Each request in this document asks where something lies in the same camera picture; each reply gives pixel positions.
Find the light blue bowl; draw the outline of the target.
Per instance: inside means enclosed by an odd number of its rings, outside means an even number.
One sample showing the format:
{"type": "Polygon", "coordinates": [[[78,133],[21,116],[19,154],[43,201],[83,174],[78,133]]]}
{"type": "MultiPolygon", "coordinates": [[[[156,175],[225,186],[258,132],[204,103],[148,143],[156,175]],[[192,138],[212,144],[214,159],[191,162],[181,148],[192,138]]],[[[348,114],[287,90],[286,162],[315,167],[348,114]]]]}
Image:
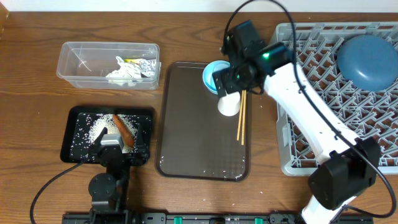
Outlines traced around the light blue bowl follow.
{"type": "Polygon", "coordinates": [[[204,85],[207,87],[207,89],[213,93],[213,94],[218,94],[217,90],[216,90],[216,85],[213,79],[213,73],[229,68],[230,67],[230,63],[224,60],[217,60],[214,62],[209,63],[204,71],[203,71],[203,75],[202,75],[202,80],[204,85]]]}

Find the pale pink cup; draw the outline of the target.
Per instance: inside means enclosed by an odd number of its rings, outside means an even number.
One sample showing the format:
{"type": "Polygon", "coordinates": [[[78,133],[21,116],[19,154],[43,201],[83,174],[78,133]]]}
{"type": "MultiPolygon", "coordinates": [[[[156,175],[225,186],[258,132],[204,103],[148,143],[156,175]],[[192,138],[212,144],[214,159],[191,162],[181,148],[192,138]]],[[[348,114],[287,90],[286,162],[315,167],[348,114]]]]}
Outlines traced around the pale pink cup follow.
{"type": "Polygon", "coordinates": [[[239,92],[227,94],[218,101],[218,111],[224,116],[234,116],[240,110],[241,95],[239,92]]]}

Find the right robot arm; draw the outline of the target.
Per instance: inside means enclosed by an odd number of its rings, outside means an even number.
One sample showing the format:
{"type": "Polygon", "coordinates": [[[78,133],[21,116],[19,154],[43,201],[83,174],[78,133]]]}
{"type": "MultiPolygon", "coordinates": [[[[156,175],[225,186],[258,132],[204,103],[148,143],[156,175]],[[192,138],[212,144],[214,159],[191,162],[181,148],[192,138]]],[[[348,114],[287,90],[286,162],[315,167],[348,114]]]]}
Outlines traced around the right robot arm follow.
{"type": "Polygon", "coordinates": [[[226,41],[221,52],[230,66],[214,72],[221,99],[259,87],[287,112],[313,150],[319,167],[310,175],[312,197],[302,210],[305,223],[334,223],[356,197],[381,176],[381,149],[369,137],[350,130],[308,83],[295,50],[278,42],[246,44],[226,41]]]}

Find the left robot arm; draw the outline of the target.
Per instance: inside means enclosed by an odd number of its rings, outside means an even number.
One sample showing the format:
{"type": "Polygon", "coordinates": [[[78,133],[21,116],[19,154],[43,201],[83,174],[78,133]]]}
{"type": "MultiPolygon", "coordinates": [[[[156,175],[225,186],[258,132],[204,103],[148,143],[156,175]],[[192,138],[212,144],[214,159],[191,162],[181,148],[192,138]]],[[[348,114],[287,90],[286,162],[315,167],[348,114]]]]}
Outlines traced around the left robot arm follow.
{"type": "Polygon", "coordinates": [[[91,195],[90,223],[142,223],[141,215],[126,208],[131,167],[142,166],[149,159],[149,147],[143,125],[136,132],[137,152],[123,153],[120,134],[100,132],[88,153],[93,155],[106,171],[95,175],[88,186],[91,195]]]}

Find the orange carrot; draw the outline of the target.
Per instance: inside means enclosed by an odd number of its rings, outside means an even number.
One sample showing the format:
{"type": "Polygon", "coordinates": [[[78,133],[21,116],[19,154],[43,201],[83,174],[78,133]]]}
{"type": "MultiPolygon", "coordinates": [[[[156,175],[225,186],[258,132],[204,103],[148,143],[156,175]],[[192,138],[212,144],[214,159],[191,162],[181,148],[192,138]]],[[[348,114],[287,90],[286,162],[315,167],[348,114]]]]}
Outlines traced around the orange carrot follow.
{"type": "Polygon", "coordinates": [[[120,133],[125,145],[127,145],[128,147],[134,147],[134,145],[135,145],[134,138],[131,135],[128,128],[126,127],[126,125],[124,124],[124,122],[116,114],[113,115],[113,121],[114,121],[116,127],[118,128],[119,133],[120,133]]]}

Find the green snack wrapper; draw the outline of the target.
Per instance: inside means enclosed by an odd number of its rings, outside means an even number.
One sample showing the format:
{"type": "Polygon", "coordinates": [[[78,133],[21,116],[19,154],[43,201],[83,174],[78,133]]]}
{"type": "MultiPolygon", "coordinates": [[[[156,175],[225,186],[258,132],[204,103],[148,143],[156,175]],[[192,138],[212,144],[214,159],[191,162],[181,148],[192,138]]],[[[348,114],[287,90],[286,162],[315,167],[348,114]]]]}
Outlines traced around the green snack wrapper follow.
{"type": "Polygon", "coordinates": [[[125,62],[138,65],[141,69],[141,75],[144,77],[153,77],[155,75],[155,69],[157,61],[156,59],[147,60],[144,58],[126,58],[125,62]]]}

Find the white rice pile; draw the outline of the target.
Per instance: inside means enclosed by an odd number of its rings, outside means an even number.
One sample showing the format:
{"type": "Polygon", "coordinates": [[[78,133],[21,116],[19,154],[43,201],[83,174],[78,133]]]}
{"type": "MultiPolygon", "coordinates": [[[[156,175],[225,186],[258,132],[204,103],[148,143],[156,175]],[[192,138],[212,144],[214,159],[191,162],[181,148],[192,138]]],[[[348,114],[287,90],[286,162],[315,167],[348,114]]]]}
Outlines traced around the white rice pile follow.
{"type": "MultiPolygon", "coordinates": [[[[134,140],[136,141],[137,129],[142,124],[146,134],[145,142],[149,143],[152,131],[152,116],[142,114],[118,114],[124,122],[134,140]]],[[[63,139],[61,158],[63,162],[80,162],[88,155],[88,149],[98,137],[103,128],[108,129],[109,134],[118,134],[112,114],[80,112],[74,118],[68,120],[67,129],[63,139]]],[[[123,147],[123,153],[132,154],[134,147],[123,147]]]]}

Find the wooden chopstick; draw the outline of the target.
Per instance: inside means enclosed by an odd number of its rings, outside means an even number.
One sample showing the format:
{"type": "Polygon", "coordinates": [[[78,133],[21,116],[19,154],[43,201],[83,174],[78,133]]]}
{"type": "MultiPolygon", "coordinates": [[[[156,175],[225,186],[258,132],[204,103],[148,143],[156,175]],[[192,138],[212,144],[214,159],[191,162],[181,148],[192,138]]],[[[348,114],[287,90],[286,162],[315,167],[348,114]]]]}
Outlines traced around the wooden chopstick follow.
{"type": "Polygon", "coordinates": [[[247,98],[247,91],[243,90],[242,91],[242,103],[243,103],[243,108],[242,108],[242,130],[241,130],[241,145],[244,145],[244,135],[245,135],[245,125],[246,125],[246,98],[247,98]]]}
{"type": "Polygon", "coordinates": [[[239,140],[240,130],[241,130],[241,120],[242,120],[242,113],[243,113],[243,101],[244,101],[244,90],[241,92],[241,99],[240,99],[240,106],[239,106],[239,118],[238,118],[238,129],[237,129],[237,136],[236,140],[239,140]]]}

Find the white tissue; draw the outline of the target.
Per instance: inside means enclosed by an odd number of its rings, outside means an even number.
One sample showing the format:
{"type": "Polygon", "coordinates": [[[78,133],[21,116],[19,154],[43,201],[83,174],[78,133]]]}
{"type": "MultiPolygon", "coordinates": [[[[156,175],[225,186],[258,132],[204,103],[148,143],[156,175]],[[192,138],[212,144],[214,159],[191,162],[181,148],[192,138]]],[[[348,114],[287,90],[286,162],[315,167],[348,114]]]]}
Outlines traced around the white tissue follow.
{"type": "Polygon", "coordinates": [[[116,56],[120,68],[106,75],[110,83],[120,86],[135,86],[135,78],[141,78],[141,68],[135,63],[125,62],[121,57],[116,56]]]}

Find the blue plate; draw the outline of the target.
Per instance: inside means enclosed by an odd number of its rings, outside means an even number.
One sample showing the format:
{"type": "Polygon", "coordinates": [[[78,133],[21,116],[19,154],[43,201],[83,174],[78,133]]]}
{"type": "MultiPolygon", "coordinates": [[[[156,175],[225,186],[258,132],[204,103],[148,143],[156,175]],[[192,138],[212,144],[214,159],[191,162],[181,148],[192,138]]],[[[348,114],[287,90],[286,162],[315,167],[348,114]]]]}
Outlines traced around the blue plate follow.
{"type": "Polygon", "coordinates": [[[397,79],[397,50],[375,35],[359,35],[340,47],[337,65],[356,87],[382,91],[397,79]]]}

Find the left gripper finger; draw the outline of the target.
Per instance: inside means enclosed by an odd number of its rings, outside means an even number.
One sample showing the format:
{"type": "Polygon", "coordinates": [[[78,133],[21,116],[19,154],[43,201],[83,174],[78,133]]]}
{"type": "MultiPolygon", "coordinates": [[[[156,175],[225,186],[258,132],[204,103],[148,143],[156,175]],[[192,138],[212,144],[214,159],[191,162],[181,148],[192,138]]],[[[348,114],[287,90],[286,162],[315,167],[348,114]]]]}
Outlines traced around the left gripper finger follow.
{"type": "Polygon", "coordinates": [[[134,151],[134,157],[138,161],[147,162],[147,160],[149,159],[149,147],[144,139],[146,134],[144,133],[143,127],[144,126],[140,124],[137,129],[137,136],[135,141],[136,150],[134,151]]]}
{"type": "Polygon", "coordinates": [[[92,146],[93,147],[99,147],[101,145],[101,140],[102,140],[103,136],[105,134],[107,134],[107,133],[108,133],[108,129],[107,128],[103,128],[101,130],[101,132],[99,133],[98,137],[94,140],[92,146]]]}

